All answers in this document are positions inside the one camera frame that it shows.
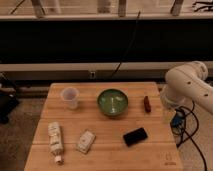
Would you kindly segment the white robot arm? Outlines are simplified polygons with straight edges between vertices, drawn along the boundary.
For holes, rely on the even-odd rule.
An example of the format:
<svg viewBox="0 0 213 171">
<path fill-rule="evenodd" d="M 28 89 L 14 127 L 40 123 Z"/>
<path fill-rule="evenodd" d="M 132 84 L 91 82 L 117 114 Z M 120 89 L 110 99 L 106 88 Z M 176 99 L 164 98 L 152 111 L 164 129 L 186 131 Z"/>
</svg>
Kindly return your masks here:
<svg viewBox="0 0 213 171">
<path fill-rule="evenodd" d="M 213 115 L 213 87 L 205 82 L 207 77 L 208 68 L 200 61 L 170 69 L 165 74 L 166 85 L 160 92 L 163 105 L 177 108 L 189 98 Z"/>
</svg>

